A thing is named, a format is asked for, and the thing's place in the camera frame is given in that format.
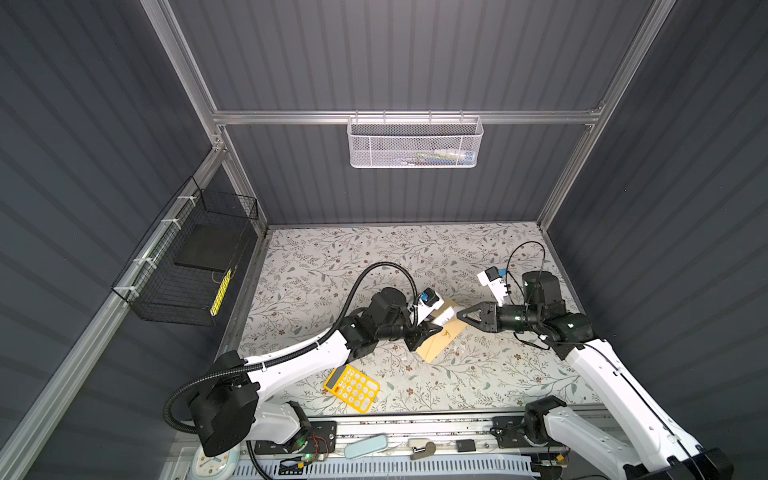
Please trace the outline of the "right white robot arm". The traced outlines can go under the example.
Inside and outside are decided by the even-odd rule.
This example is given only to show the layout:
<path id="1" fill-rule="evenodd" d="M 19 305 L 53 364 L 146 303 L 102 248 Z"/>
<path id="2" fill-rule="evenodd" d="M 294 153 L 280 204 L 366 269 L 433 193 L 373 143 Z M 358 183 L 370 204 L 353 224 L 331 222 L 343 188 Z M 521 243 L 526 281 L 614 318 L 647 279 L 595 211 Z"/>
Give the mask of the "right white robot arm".
<path id="1" fill-rule="evenodd" d="M 568 311 L 560 283 L 547 271 L 522 276 L 523 302 L 513 304 L 504 274 L 478 275 L 494 298 L 457 313 L 485 333 L 533 333 L 598 395 L 627 439 L 621 441 L 550 395 L 530 402 L 516 430 L 531 445 L 562 444 L 608 479 L 730 479 L 734 465 L 719 448 L 706 449 L 668 415 L 635 379 L 588 317 Z"/>

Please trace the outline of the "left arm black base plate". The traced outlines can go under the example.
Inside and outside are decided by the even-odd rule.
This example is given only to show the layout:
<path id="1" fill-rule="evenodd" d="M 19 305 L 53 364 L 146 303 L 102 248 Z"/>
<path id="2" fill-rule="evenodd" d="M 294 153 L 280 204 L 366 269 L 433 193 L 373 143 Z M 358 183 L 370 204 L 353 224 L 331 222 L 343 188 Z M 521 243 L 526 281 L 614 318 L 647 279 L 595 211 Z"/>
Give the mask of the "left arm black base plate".
<path id="1" fill-rule="evenodd" d="M 254 441 L 253 448 L 258 455 L 289 455 L 289 454 L 329 454 L 336 449 L 336 421 L 310 422 L 306 431 L 300 431 L 301 436 L 296 442 L 279 445 L 270 441 Z"/>

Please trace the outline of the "manila paper envelope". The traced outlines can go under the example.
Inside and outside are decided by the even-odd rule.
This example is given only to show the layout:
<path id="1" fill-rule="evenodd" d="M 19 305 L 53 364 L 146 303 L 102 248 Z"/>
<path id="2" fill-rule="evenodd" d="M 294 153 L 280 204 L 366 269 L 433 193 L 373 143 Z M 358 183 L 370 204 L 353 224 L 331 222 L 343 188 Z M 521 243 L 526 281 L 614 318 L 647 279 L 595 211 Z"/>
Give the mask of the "manila paper envelope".
<path id="1" fill-rule="evenodd" d="M 455 308 L 455 317 L 445 324 L 443 330 L 426 340 L 420 348 L 416 350 L 416 354 L 420 356 L 425 362 L 432 363 L 441 352 L 443 352 L 459 335 L 468 327 L 467 324 L 457 319 L 457 312 L 462 310 L 452 299 L 446 299 L 444 306 L 452 306 Z"/>

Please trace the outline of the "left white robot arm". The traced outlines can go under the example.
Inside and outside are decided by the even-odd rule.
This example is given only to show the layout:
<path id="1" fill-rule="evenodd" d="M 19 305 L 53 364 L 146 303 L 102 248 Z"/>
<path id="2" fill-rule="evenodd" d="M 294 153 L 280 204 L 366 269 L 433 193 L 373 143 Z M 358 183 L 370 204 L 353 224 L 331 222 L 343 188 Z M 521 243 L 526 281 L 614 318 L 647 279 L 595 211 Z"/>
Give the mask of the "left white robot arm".
<path id="1" fill-rule="evenodd" d="M 313 433 L 311 422 L 297 402 L 278 403 L 274 395 L 369 355 L 382 340 L 402 340 L 417 350 L 441 331 L 431 318 L 443 305 L 431 288 L 409 304 L 401 291 L 386 287 L 368 306 L 293 347 L 265 356 L 220 356 L 211 369 L 221 377 L 195 386 L 188 402 L 203 453 L 218 456 L 247 441 L 268 442 L 285 453 L 303 449 Z"/>

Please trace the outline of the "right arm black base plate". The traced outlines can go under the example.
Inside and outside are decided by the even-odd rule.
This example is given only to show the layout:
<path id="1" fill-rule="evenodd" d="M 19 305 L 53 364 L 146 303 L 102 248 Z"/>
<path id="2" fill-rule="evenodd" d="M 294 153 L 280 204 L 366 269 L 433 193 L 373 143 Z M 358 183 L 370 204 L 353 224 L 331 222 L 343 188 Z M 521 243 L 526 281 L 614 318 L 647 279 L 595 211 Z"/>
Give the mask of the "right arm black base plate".
<path id="1" fill-rule="evenodd" d="M 544 448 L 569 450 L 569 447 L 536 430 L 526 414 L 500 415 L 492 418 L 489 430 L 500 448 Z"/>

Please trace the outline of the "white glue stick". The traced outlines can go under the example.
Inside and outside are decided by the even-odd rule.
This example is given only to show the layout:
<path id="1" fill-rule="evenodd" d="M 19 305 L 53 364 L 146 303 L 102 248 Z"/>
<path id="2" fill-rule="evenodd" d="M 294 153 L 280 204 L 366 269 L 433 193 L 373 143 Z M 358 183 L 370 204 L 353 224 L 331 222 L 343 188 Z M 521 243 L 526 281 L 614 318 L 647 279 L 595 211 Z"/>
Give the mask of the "white glue stick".
<path id="1" fill-rule="evenodd" d="M 443 306 L 431 313 L 431 322 L 438 326 L 444 326 L 455 317 L 455 308 L 452 306 Z"/>

